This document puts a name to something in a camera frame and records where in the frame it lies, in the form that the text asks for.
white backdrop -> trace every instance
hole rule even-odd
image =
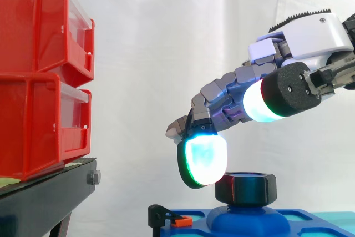
[[[294,13],[355,0],[79,0],[96,22],[91,156],[102,182],[72,215],[68,236],[150,236],[147,208],[213,208],[214,187],[184,185],[166,127],[200,88],[247,59],[247,46]],[[355,211],[355,94],[270,124],[222,135],[230,171],[272,173],[277,208]]]

hexagonal cap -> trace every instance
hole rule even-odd
[[[263,207],[276,198],[276,177],[272,174],[227,172],[216,183],[216,199],[235,207]]]

stacked drawer unit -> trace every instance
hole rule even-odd
[[[0,179],[90,152],[94,21],[77,0],[0,0]]]

robotic hand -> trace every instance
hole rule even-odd
[[[223,176],[226,142],[217,132],[289,117],[339,87],[355,89],[354,42],[355,16],[341,23],[328,9],[287,18],[250,44],[249,60],[204,86],[189,115],[168,126],[186,185],[197,189]]]

metal bolt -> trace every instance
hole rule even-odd
[[[100,170],[91,170],[89,173],[88,184],[98,185],[101,181],[101,171]]]

